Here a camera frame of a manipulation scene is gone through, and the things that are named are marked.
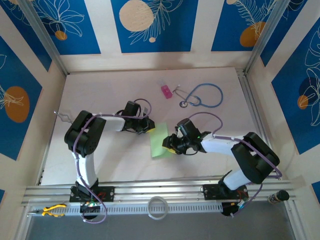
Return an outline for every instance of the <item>metal bracket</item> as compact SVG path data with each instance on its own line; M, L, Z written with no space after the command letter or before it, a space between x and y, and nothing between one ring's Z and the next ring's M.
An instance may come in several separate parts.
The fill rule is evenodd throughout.
M97 192L97 196L103 202L113 202L115 196L115 187L114 186L97 186L94 188L94 192ZM78 191L76 186L71 187L71 194L70 194L70 203L84 203L90 201L91 199L88 198L85 194L81 194Z
M221 193L218 184L204 184L202 188L204 200L235 200L237 202L239 199L248 197L248 190L245 185L240 186L235 191L231 191L228 196Z

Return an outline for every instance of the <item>black cylinder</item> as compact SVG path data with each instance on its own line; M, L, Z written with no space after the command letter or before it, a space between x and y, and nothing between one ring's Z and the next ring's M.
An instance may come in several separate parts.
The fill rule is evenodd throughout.
M268 196L267 200L271 204L277 204L283 201L287 201L289 198L289 193L286 190L280 190L275 194Z

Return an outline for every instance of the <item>aluminum rail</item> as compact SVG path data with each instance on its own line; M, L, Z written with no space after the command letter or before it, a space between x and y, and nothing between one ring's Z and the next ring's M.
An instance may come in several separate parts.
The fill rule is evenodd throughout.
M150 198L160 196L168 203L194 203L208 202L201 192L204 184L217 184L221 176L202 179L177 179L157 181L134 181L134 182L101 182L99 186L114 186L114 202L106 202L107 205L114 204L145 204ZM72 184L29 186L26 188L22 200L23 206L50 205L69 202L70 187ZM259 184L247 185L249 196L253 196L260 187ZM255 201L266 201L267 197L279 190L286 190L290 199L294 200L296 195L288 180L266 179L263 188ZM230 200L212 200L212 202L234 202Z

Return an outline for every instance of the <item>green cloth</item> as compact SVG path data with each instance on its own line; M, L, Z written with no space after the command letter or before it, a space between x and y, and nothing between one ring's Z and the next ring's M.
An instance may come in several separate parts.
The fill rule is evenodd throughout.
M149 133L151 157L153 158L170 158L172 153L162 147L162 142L168 137L167 123L156 123L155 129Z

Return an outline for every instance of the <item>yellow pliers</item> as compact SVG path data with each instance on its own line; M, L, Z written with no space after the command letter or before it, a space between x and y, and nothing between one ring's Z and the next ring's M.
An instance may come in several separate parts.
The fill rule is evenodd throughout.
M45 215L49 215L49 216L53 216L53 217L63 217L65 214L62 213L62 214L54 214L52 212L49 212L53 209L57 209L57 208L66 208L67 205L65 204L56 204L56 205L53 205L51 207L44 207L43 209L40 209L40 210L34 210L34 211L30 211L28 212L29 214L35 214L35 215L39 215L41 214L42 216L45 216Z

